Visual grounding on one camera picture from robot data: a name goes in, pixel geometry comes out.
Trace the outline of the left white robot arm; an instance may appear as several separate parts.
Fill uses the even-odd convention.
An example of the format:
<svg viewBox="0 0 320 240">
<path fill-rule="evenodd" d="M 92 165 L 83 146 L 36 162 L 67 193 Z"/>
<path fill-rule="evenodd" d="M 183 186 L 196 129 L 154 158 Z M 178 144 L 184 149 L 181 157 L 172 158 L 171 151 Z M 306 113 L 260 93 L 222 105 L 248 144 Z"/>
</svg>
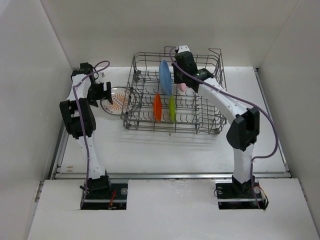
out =
<svg viewBox="0 0 320 240">
<path fill-rule="evenodd" d="M 97 194 L 100 198 L 111 195 L 112 184 L 107 170 L 98 159 L 94 132 L 97 129 L 92 107 L 98 101 L 113 103 L 110 82 L 98 82 L 94 77 L 100 71 L 88 62 L 80 64 L 71 74 L 71 90 L 66 100 L 59 103 L 59 109 L 67 133 L 80 145 L 86 162 L 86 180 L 82 187 L 87 194 Z"/>
</svg>

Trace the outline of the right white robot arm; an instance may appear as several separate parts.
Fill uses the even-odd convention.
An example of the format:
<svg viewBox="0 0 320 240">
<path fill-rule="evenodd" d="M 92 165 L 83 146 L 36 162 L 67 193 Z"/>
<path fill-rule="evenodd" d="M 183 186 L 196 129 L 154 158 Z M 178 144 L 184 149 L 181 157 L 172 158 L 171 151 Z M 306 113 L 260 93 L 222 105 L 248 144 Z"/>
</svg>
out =
<svg viewBox="0 0 320 240">
<path fill-rule="evenodd" d="M 186 84 L 207 99 L 230 124 L 226 139 L 234 154 L 231 190 L 235 196 L 243 197 L 252 188 L 251 160 L 260 133 L 259 110 L 256 107 L 247 108 L 230 97 L 210 71 L 206 68 L 198 69 L 188 47 L 173 50 L 176 54 L 170 53 L 169 56 L 173 59 L 174 81 Z"/>
</svg>

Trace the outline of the small orange plate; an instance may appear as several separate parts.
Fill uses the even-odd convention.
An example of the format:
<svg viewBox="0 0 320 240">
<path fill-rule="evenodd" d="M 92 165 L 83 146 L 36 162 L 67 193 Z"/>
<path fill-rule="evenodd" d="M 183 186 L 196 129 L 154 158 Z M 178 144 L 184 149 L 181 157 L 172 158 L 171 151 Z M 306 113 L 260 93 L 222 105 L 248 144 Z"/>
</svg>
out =
<svg viewBox="0 0 320 240">
<path fill-rule="evenodd" d="M 153 99 L 153 113 L 156 122 L 160 123 L 162 120 L 162 102 L 159 93 L 157 93 Z"/>
</svg>

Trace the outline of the blue plate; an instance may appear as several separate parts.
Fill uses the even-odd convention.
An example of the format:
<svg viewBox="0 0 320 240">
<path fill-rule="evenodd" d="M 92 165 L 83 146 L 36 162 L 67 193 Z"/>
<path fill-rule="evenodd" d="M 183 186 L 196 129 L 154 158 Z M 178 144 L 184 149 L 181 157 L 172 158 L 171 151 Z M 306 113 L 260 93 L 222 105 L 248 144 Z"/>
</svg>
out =
<svg viewBox="0 0 320 240">
<path fill-rule="evenodd" d="M 172 79 L 171 79 L 171 72 L 170 72 L 167 61 L 163 60 L 160 62 L 158 73 L 159 73 L 159 83 L 161 85 L 163 92 L 167 96 L 171 96 L 172 95 Z"/>
</svg>

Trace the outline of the white plate brown floral pattern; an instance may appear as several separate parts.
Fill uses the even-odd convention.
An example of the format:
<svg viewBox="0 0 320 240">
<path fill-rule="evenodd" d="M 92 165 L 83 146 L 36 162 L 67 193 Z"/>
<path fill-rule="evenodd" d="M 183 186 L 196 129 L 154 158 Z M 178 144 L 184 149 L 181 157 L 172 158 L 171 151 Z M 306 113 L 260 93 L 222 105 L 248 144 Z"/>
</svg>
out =
<svg viewBox="0 0 320 240">
<path fill-rule="evenodd" d="M 101 108 L 110 115 L 119 116 L 123 112 L 129 112 L 136 106 L 136 94 L 129 87 L 117 86 L 111 89 L 112 103 L 107 99 L 100 100 Z"/>
</svg>

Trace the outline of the small green plate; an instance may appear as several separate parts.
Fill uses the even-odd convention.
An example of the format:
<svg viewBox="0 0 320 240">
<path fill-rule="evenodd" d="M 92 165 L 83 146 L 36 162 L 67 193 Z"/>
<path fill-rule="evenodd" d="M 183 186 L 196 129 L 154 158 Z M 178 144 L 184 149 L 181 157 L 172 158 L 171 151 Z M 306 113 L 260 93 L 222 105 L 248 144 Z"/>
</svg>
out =
<svg viewBox="0 0 320 240">
<path fill-rule="evenodd" d="M 176 122 L 176 105 L 175 105 L 175 97 L 171 95 L 169 97 L 169 116 L 173 123 Z"/>
</svg>

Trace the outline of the pink plate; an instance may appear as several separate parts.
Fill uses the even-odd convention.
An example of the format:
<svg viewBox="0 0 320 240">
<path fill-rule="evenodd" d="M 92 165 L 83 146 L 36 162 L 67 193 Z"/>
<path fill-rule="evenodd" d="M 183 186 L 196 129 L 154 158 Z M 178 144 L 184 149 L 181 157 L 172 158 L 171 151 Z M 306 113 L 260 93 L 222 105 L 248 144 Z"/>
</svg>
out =
<svg viewBox="0 0 320 240">
<path fill-rule="evenodd" d="M 185 83 L 178 83 L 177 88 L 180 92 L 185 93 L 188 87 Z"/>
</svg>

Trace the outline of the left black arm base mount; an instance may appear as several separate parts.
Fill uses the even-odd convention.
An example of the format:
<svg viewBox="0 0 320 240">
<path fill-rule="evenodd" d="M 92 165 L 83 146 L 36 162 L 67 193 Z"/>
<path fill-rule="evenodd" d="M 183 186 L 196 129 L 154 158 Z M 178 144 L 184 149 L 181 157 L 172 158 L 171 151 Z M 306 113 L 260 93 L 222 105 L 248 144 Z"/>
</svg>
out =
<svg viewBox="0 0 320 240">
<path fill-rule="evenodd" d="M 111 184 L 111 190 L 87 190 L 80 202 L 81 210 L 126 210 L 128 182 Z"/>
</svg>

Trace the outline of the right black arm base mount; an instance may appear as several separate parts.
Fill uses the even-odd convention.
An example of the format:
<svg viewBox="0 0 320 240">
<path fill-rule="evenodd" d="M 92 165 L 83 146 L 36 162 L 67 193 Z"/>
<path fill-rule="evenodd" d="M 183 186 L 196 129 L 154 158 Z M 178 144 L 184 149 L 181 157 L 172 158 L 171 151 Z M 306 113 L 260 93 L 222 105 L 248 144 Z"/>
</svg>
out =
<svg viewBox="0 0 320 240">
<path fill-rule="evenodd" d="M 232 182 L 217 181 L 215 194 L 220 210 L 266 210 L 269 199 L 263 192 L 258 181 L 254 183 L 254 192 L 251 182 L 244 192 L 236 189 Z"/>
</svg>

